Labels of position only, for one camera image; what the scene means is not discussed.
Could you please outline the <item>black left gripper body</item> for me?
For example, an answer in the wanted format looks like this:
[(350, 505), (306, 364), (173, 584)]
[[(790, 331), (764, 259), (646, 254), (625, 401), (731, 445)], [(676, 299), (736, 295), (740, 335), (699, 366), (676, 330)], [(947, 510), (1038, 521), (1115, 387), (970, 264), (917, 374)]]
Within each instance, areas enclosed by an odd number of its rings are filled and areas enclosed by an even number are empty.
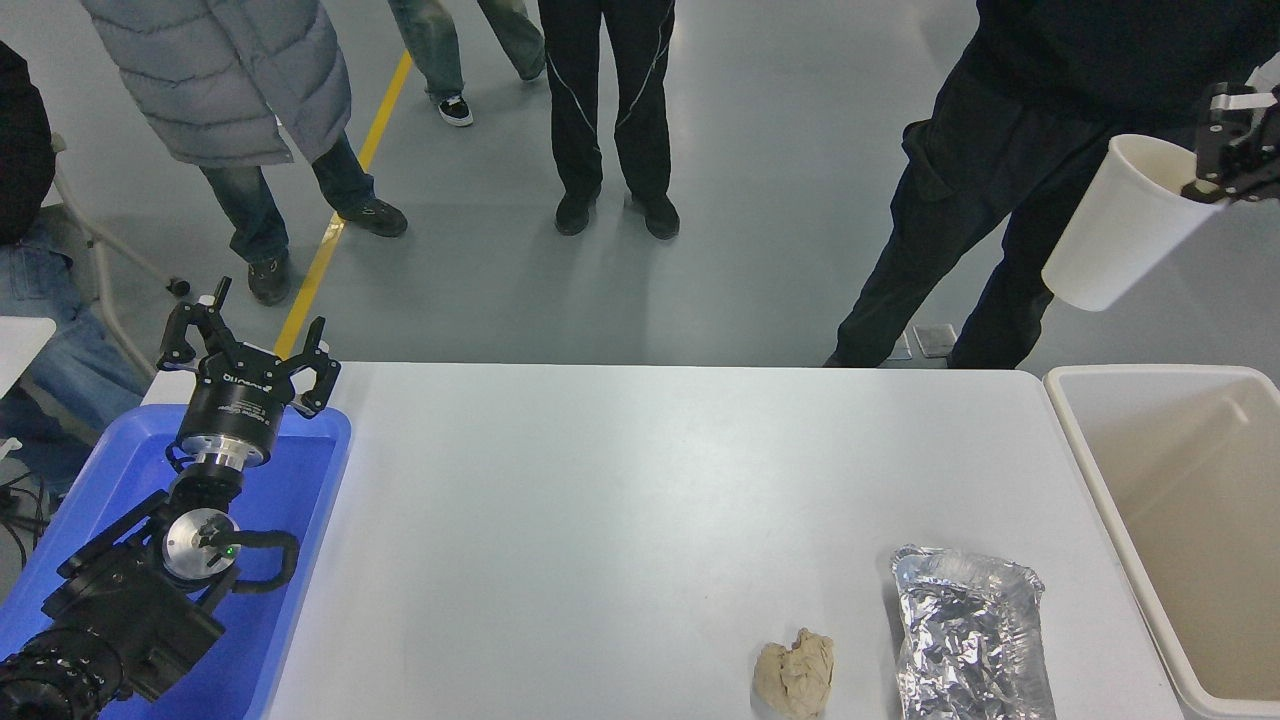
[(187, 454), (209, 451), (229, 439), (251, 454), (275, 448), (291, 380), (276, 373), (280, 359), (253, 346), (210, 354), (196, 366), (196, 387), (178, 430)]

